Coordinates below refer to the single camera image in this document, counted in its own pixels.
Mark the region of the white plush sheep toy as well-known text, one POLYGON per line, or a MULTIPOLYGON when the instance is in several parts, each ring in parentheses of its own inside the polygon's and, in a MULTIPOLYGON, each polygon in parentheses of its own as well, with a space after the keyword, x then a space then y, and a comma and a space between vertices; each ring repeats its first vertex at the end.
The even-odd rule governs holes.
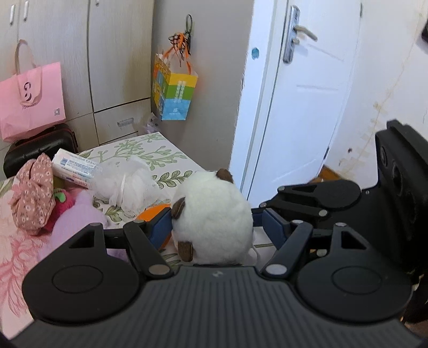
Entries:
POLYGON ((183 262, 239 265, 253 246, 250 203, 224 168, 191 174, 171 202, 172 239, 183 262))

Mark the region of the magenta strawberry plush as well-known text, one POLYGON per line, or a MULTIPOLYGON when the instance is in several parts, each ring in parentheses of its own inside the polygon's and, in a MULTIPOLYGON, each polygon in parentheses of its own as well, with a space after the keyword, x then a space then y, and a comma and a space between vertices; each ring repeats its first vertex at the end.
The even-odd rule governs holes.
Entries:
POLYGON ((47 224, 44 226, 44 230, 47 232, 52 232, 55 223, 59 217, 67 210, 72 208, 75 204, 75 199, 73 196, 65 190, 64 188, 55 188, 54 189, 54 201, 55 206, 52 210, 51 215, 47 221, 47 224))

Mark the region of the white tissue pack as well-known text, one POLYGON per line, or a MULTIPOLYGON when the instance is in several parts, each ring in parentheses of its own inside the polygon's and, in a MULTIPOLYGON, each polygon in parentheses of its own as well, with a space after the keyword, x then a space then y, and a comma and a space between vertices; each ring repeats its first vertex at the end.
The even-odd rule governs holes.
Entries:
POLYGON ((77 154, 59 149, 52 160, 52 170, 57 178, 90 189, 94 175, 100 171, 100 166, 77 154))

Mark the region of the pink floral fabric pouch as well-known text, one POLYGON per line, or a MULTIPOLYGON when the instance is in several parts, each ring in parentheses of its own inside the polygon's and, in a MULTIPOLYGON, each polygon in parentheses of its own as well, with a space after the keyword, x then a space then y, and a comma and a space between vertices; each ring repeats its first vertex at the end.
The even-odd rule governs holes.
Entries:
POLYGON ((42 153, 27 161, 15 176, 9 205, 14 224, 30 236, 37 236, 47 224, 54 201, 52 161, 42 153))

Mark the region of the orange ball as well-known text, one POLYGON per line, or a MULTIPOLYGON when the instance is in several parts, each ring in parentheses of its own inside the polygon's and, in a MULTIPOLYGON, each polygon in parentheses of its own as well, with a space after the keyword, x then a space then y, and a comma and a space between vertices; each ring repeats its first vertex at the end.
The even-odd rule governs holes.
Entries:
POLYGON ((144 221, 142 230, 152 245, 160 251, 171 237, 170 204, 149 207, 137 216, 135 222, 144 221))

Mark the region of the white mesh bath pouf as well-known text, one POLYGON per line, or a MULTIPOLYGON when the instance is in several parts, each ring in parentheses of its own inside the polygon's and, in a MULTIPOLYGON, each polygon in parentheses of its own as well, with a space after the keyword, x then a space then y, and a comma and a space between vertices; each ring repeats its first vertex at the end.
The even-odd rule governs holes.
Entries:
POLYGON ((134 216, 162 200, 162 192, 152 178, 149 166, 135 155, 122 162, 98 164, 89 189, 96 198, 134 216))

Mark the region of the lilac plush toy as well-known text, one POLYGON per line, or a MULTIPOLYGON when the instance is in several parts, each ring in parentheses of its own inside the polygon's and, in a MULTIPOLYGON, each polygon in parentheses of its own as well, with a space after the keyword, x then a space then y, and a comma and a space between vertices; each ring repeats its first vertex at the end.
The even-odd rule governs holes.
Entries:
POLYGON ((100 223, 103 228, 111 226, 107 216, 93 206, 90 191, 82 190, 75 198, 74 205, 59 216, 54 224, 49 242, 40 258, 51 254, 69 238, 91 223, 100 223))

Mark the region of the white door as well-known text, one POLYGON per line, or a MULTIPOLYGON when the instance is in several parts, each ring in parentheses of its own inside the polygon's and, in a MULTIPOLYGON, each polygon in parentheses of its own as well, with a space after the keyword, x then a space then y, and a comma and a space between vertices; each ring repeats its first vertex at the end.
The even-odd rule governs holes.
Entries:
POLYGON ((321 171, 342 117, 352 81, 359 1, 278 1, 266 74, 242 174, 241 192, 253 207, 280 186, 307 183, 321 171), (283 62, 290 7, 301 26, 291 64, 283 62))

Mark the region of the black suitcase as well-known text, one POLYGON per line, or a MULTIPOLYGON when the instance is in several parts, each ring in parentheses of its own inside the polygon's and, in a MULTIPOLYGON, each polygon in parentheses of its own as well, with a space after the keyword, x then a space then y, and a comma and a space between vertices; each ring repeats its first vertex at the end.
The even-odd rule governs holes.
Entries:
POLYGON ((52 160, 59 149, 74 154, 78 152, 75 133, 64 123, 48 128, 31 138, 13 143, 4 158, 4 175, 6 178, 15 176, 27 161, 37 159, 42 153, 52 160))

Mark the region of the colourful gift bag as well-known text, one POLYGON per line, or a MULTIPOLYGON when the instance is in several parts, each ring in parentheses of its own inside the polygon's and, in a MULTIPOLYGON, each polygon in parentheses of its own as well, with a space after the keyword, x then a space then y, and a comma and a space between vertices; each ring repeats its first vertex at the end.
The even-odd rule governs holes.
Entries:
POLYGON ((155 54, 152 100, 161 121, 185 121, 198 81, 191 63, 193 18, 186 16, 186 29, 168 37, 166 51, 155 54))

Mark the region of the grey wardrobe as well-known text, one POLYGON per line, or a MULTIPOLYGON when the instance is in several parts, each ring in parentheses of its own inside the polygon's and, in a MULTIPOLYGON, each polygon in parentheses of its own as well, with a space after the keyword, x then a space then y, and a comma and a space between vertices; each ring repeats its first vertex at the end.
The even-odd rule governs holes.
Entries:
POLYGON ((228 167, 247 60, 252 1, 2 1, 1 78, 20 39, 40 65, 59 62, 67 124, 82 150, 135 133, 154 111, 155 54, 193 21, 199 79, 184 121, 162 133, 207 170, 228 167))

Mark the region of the pink paper tote bag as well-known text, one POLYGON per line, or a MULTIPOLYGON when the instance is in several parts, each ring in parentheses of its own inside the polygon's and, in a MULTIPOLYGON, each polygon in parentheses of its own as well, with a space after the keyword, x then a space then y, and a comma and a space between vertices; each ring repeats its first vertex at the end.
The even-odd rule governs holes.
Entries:
POLYGON ((14 53, 14 74, 1 81, 1 139, 14 143, 30 138, 66 120, 59 62, 20 71, 20 39, 14 53))

